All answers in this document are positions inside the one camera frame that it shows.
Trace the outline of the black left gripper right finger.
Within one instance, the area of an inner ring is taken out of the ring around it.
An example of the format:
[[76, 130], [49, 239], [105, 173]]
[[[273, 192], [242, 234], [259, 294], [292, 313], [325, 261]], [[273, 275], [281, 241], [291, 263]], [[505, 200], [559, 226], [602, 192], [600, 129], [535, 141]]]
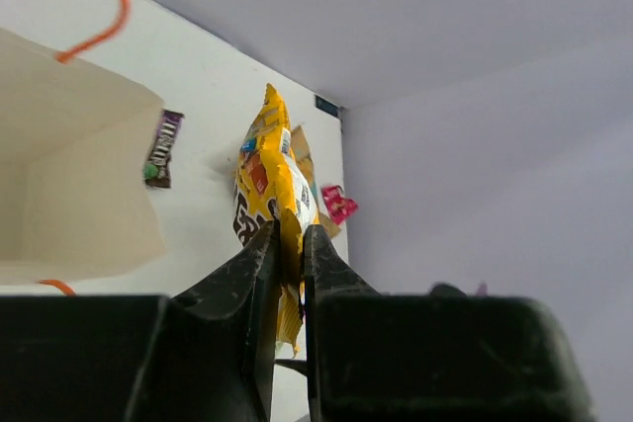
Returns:
[[319, 225], [304, 237], [307, 375], [315, 421], [592, 421], [554, 314], [525, 297], [450, 287], [383, 295]]

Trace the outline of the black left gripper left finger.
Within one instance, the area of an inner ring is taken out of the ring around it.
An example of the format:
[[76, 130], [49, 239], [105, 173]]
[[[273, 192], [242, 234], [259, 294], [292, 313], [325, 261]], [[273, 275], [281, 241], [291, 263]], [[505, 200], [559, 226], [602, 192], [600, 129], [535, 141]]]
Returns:
[[5, 296], [5, 421], [266, 421], [277, 227], [166, 295]]

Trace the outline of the yellow snack packet barcode side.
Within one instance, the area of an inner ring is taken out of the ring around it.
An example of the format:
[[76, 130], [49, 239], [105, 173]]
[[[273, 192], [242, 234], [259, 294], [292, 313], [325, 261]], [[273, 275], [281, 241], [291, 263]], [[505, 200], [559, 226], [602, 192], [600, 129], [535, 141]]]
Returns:
[[267, 84], [262, 107], [240, 146], [233, 173], [233, 231], [246, 245], [262, 224], [279, 223], [282, 290], [276, 340], [297, 350], [303, 325], [304, 235], [309, 226], [318, 223], [318, 210], [292, 149], [290, 126], [283, 97]]

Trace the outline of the tan popcorn chips bag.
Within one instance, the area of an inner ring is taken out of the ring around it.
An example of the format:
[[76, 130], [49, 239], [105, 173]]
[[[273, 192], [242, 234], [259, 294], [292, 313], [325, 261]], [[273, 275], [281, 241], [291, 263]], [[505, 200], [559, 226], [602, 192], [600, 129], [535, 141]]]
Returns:
[[315, 178], [314, 162], [312, 159], [309, 143], [301, 126], [295, 127], [291, 131], [291, 147], [295, 155], [298, 167], [307, 179], [312, 194], [316, 201], [319, 223], [325, 228], [329, 238], [334, 238], [341, 232], [341, 227], [331, 219], [329, 212], [323, 213], [319, 207], [319, 190]]

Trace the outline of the cream bear paper bag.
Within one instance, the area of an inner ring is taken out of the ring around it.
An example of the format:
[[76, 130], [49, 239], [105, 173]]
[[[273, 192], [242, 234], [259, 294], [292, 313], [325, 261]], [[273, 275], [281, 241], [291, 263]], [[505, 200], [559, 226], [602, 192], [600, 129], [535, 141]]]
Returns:
[[142, 166], [163, 100], [132, 0], [1, 0], [1, 291], [60, 294], [166, 251]]

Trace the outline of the small pink candy packet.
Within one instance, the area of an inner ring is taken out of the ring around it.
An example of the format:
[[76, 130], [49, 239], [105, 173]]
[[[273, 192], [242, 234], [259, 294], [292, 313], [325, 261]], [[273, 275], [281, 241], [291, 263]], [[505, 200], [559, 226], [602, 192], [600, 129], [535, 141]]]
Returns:
[[343, 189], [338, 185], [328, 185], [321, 188], [323, 202], [329, 218], [340, 225], [358, 210], [358, 205], [347, 198]]

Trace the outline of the brown M&M's packet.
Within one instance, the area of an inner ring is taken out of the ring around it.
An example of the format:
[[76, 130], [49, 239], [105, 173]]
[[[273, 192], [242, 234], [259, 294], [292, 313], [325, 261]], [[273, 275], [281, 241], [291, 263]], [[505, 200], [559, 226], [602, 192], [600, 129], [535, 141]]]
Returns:
[[172, 148], [185, 116], [163, 109], [153, 144], [143, 165], [143, 180], [150, 188], [170, 189]]

